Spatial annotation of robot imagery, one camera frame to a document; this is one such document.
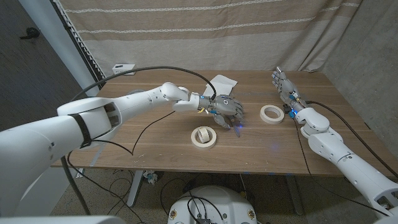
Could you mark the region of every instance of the black strap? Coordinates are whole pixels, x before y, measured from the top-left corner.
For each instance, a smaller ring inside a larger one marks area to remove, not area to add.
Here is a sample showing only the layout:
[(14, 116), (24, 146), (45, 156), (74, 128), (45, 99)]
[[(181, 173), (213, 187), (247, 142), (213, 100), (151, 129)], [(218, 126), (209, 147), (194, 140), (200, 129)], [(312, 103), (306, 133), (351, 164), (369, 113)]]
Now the black strap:
[(81, 133), (83, 134), (83, 143), (81, 144), (80, 149), (91, 145), (92, 140), (90, 137), (90, 132), (88, 131), (87, 125), (80, 114), (69, 114), (69, 116), (75, 119), (80, 127)]

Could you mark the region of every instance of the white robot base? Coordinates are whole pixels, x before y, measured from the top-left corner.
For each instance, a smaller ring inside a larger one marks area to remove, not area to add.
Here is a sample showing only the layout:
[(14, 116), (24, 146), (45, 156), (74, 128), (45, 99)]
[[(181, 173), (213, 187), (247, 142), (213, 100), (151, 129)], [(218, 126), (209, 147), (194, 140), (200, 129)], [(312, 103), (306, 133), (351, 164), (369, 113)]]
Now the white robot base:
[[(217, 212), (216, 208), (206, 200), (192, 199), (193, 197), (201, 197), (211, 202), (221, 213)], [(226, 187), (216, 185), (206, 185), (197, 187), (180, 197), (169, 211), (168, 224), (188, 224), (195, 223), (191, 217), (190, 211), (193, 216), (201, 221), (201, 223), (217, 223), (217, 224), (256, 224), (256, 214), (253, 206), (240, 194)]]

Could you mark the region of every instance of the table top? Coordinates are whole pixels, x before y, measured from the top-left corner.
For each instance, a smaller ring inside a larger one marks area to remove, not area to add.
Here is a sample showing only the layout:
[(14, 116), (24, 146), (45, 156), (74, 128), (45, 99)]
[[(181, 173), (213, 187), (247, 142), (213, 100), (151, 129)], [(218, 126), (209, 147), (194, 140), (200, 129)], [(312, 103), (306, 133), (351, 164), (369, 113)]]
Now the table top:
[[(105, 169), (308, 175), (294, 121), (285, 116), (283, 122), (272, 125), (263, 122), (259, 116), (264, 105), (276, 105), (280, 108), (283, 105), (272, 84), (272, 72), (197, 72), (209, 80), (222, 74), (238, 81), (231, 96), (242, 102), (245, 109), (245, 122), (239, 129), (240, 138), (232, 128), (227, 130), (216, 124), (210, 114), (196, 111), (176, 112), (147, 128), (137, 143), (133, 156), (117, 146), (106, 144), (102, 148), (74, 151), (71, 155), (72, 164), (76, 167)], [(286, 72), (286, 75), (297, 85), (304, 100), (318, 101), (342, 115), (372, 149), (398, 172), (396, 158), (324, 74)], [(206, 88), (206, 83), (193, 75), (174, 70), (153, 70), (110, 80), (98, 96), (115, 98), (136, 89), (150, 90), (164, 82), (172, 82), (197, 93), (203, 93)], [(330, 126), (341, 134), (352, 151), (384, 175), (392, 176), (334, 114), (318, 105), (313, 107), (330, 120)], [(148, 124), (170, 112), (171, 106), (166, 105), (136, 116), (123, 124), (112, 141), (132, 149), (140, 132)], [(199, 126), (209, 126), (217, 133), (216, 144), (210, 150), (199, 150), (192, 146), (191, 133)], [(313, 175), (342, 175), (331, 162), (309, 148), (307, 139), (301, 133), (300, 138)]]

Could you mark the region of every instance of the striped curtain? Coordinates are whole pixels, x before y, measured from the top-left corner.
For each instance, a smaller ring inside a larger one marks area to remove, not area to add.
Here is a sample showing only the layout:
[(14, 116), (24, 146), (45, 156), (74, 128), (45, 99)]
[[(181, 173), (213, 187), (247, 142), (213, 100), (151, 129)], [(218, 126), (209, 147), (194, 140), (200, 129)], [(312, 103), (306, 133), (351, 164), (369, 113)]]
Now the striped curtain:
[(61, 0), (107, 74), (115, 63), (315, 71), (361, 0)]

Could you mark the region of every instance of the masking tape roll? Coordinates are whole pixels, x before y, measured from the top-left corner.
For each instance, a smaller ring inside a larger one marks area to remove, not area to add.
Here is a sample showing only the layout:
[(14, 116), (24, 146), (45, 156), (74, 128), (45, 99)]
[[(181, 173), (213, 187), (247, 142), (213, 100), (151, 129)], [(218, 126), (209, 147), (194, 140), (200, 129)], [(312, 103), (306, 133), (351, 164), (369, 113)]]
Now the masking tape roll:
[[(272, 111), (278, 115), (278, 118), (270, 118), (266, 115), (266, 111)], [(260, 110), (260, 118), (269, 124), (279, 124), (285, 117), (285, 113), (277, 106), (265, 105)]]
[[(207, 135), (208, 135), (210, 141), (208, 141), (206, 143), (198, 142), (197, 136), (199, 135), (199, 130), (201, 128), (205, 128), (206, 129)], [(191, 134), (192, 144), (197, 149), (211, 149), (216, 144), (216, 139), (217, 139), (216, 132), (213, 130), (213, 128), (207, 127), (207, 126), (200, 126), (198, 128), (195, 128), (195, 130), (193, 130), (192, 134)]]
[(206, 128), (202, 127), (198, 129), (199, 139), (202, 143), (210, 141), (209, 132)]

